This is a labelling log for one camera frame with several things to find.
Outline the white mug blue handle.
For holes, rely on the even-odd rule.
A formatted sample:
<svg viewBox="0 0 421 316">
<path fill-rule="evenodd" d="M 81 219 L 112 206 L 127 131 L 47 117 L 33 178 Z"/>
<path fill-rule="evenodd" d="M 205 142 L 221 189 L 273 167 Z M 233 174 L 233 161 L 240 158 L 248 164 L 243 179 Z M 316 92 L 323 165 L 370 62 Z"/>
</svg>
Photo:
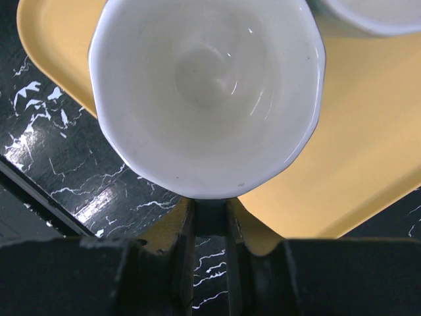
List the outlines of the white mug blue handle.
<svg viewBox="0 0 421 316">
<path fill-rule="evenodd" d="M 325 15 L 370 36 L 420 32 L 419 1 L 319 1 Z"/>
</svg>

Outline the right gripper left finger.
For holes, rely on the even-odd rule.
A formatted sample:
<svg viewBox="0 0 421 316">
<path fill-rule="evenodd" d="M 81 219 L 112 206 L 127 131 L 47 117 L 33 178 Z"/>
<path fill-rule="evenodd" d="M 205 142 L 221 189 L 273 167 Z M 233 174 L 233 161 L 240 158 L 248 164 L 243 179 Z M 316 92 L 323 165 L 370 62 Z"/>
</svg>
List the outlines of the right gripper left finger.
<svg viewBox="0 0 421 316">
<path fill-rule="evenodd" d="M 137 238 L 2 238 L 2 315 L 191 315 L 194 202 Z"/>
</svg>

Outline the white interior grey mug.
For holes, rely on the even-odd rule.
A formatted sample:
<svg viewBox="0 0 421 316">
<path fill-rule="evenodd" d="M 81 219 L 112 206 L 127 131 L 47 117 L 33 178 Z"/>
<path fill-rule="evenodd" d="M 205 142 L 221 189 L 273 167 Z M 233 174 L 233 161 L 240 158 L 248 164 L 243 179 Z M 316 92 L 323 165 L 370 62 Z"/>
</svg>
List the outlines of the white interior grey mug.
<svg viewBox="0 0 421 316">
<path fill-rule="evenodd" d="M 87 59 L 108 143 L 185 198 L 254 190 L 320 118 L 326 50 L 306 1 L 107 1 Z"/>
</svg>

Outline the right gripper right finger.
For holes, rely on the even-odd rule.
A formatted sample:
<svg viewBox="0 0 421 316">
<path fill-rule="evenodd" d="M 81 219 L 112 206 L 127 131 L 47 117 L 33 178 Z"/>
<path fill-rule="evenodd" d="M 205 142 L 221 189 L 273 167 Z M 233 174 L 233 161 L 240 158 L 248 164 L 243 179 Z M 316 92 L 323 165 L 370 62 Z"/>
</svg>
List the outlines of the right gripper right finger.
<svg viewBox="0 0 421 316">
<path fill-rule="evenodd" d="M 226 202 L 231 315 L 419 315 L 420 242 L 285 239 Z"/>
</svg>

